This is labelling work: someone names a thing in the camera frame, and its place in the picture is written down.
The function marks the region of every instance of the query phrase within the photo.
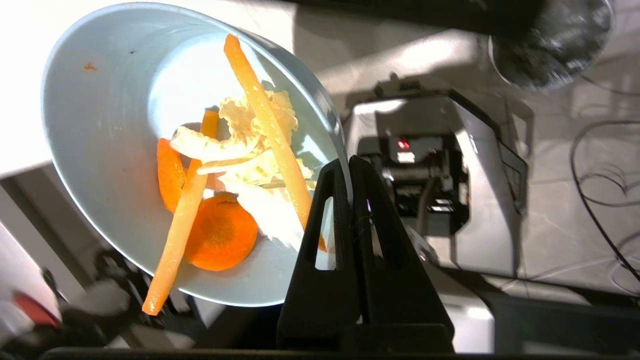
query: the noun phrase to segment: metal device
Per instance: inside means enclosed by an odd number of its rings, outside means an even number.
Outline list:
[[[376,93],[346,120],[347,155],[370,159],[421,235],[450,236],[459,267],[515,276],[527,165],[499,127],[453,90]]]

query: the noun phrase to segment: carrot stick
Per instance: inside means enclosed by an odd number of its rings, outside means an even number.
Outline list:
[[[217,128],[218,113],[205,111],[201,131],[204,135],[214,138],[217,135]],[[154,278],[151,280],[145,303],[142,305],[142,311],[149,315],[157,315],[160,312],[178,273],[191,226],[196,218],[202,193],[207,186],[207,175],[198,175],[197,170],[200,166],[202,166],[202,162],[195,159],[191,160],[189,164],[187,180],[173,214],[163,253]]]
[[[311,210],[311,195],[307,190],[307,184],[302,176],[300,166],[296,162],[296,157],[289,147],[289,142],[282,132],[276,115],[273,113],[269,98],[240,48],[240,41],[231,34],[227,35],[227,40],[225,41],[225,55],[227,55],[231,69],[233,69],[238,82],[244,89],[246,98],[255,112],[258,123],[263,128],[267,139],[269,139],[285,186],[291,197],[291,202],[298,214],[302,228],[305,229],[309,210]],[[318,247],[326,251],[322,237]]]

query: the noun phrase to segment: carrot slice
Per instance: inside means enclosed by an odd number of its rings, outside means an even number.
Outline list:
[[[202,130],[209,131],[205,135],[216,137],[217,123],[218,113],[207,110],[202,120]],[[207,185],[207,176],[197,173],[200,166],[202,166],[200,160],[191,160],[189,164],[187,179],[173,214],[163,253],[154,278],[151,280],[151,285],[149,285],[145,303],[142,305],[142,311],[149,315],[157,315],[162,309],[175,281],[178,267],[180,267],[191,226],[196,218],[200,201],[202,201],[202,193]]]
[[[226,270],[246,259],[257,236],[251,214],[235,197],[222,193],[201,203],[184,255],[198,268]]]
[[[160,187],[160,196],[164,206],[174,213],[187,175],[184,173],[180,154],[173,150],[170,142],[168,139],[158,139],[158,186]]]
[[[311,195],[307,190],[307,184],[302,176],[300,166],[296,162],[296,157],[289,147],[289,142],[282,132],[276,115],[273,113],[269,98],[240,48],[240,41],[231,34],[227,35],[225,41],[225,55],[227,55],[231,69],[234,71],[238,82],[244,89],[246,98],[255,112],[258,123],[263,128],[267,139],[269,139],[271,148],[275,153],[276,162],[280,167],[284,183],[291,197],[291,202],[298,214],[302,228],[305,229],[309,211],[311,210]],[[326,251],[322,237],[319,240],[318,247]]]

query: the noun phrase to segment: floor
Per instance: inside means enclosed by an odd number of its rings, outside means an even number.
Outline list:
[[[616,0],[612,5],[617,15],[615,35],[586,72],[591,82],[578,79],[546,94],[515,90],[502,82],[488,59],[487,37],[463,31],[345,20],[299,9],[293,50],[316,73],[343,115],[391,73],[468,95],[501,125],[504,138],[530,166],[520,275],[638,294],[640,284],[614,259],[580,200],[570,170],[572,142],[585,126],[603,120],[640,120],[636,117],[640,114],[640,4]],[[634,182],[640,180],[638,159],[640,125],[590,132],[577,150],[578,173],[615,177],[623,190],[613,181],[593,177],[584,182],[585,193],[614,204],[639,201],[640,186]],[[33,178],[36,172],[49,179],[46,187],[42,179]],[[76,211],[50,165],[36,172],[17,177],[29,189],[27,193],[38,200],[63,198],[70,211]],[[60,195],[46,195],[46,189]],[[593,205],[593,210],[613,242],[640,268],[640,240],[635,237],[640,236],[640,208]],[[52,224],[62,216],[49,213]],[[58,235],[91,276],[93,255],[108,244],[82,218],[72,223],[59,227]],[[447,257],[446,249],[440,252]],[[212,306],[211,311],[219,309]]]

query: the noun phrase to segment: black cable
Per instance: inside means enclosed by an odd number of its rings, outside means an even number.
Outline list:
[[[609,235],[607,234],[605,229],[602,227],[602,225],[598,221],[596,215],[593,213],[593,210],[591,209],[591,206],[589,206],[588,198],[582,192],[582,186],[580,185],[580,181],[578,180],[578,176],[577,176],[576,171],[575,171],[575,151],[577,150],[578,144],[580,144],[580,141],[591,130],[593,130],[593,129],[597,128],[597,127],[612,126],[612,125],[640,125],[640,121],[632,121],[632,120],[600,121],[600,122],[596,122],[594,124],[590,124],[590,125],[585,126],[584,129],[582,129],[578,133],[578,135],[575,137],[575,139],[573,140],[573,143],[571,145],[571,151],[569,153],[569,159],[570,159],[569,161],[571,162],[571,173],[572,173],[572,177],[573,177],[573,182],[575,183],[575,185],[576,185],[576,187],[578,189],[578,194],[580,195],[580,200],[582,201],[582,204],[584,205],[584,208],[589,213],[589,216],[593,220],[593,223],[596,225],[596,227],[600,231],[600,234],[602,234],[602,236],[604,237],[604,240],[607,242],[607,244],[609,244],[611,250],[613,250],[613,252],[615,253],[616,257],[623,263],[623,265],[626,267],[626,269],[636,278],[636,280],[638,280],[638,282],[640,282],[640,274],[638,274],[638,272],[634,270],[633,266],[631,266],[631,264],[627,261],[627,259],[620,252],[620,250],[617,248],[617,246],[615,246],[615,244],[613,244],[613,241],[611,241],[611,239],[609,238]]]
[[[617,90],[617,89],[612,89],[612,88],[608,88],[600,83],[598,83],[597,81],[591,79],[591,78],[587,78],[586,76],[581,76],[581,78],[588,82],[589,84],[595,85],[598,88],[601,88],[602,90],[607,90],[608,92],[612,93],[612,94],[616,94],[616,95],[622,95],[622,96],[634,96],[634,97],[640,97],[640,93],[639,92],[626,92],[626,91],[622,91],[622,90]]]

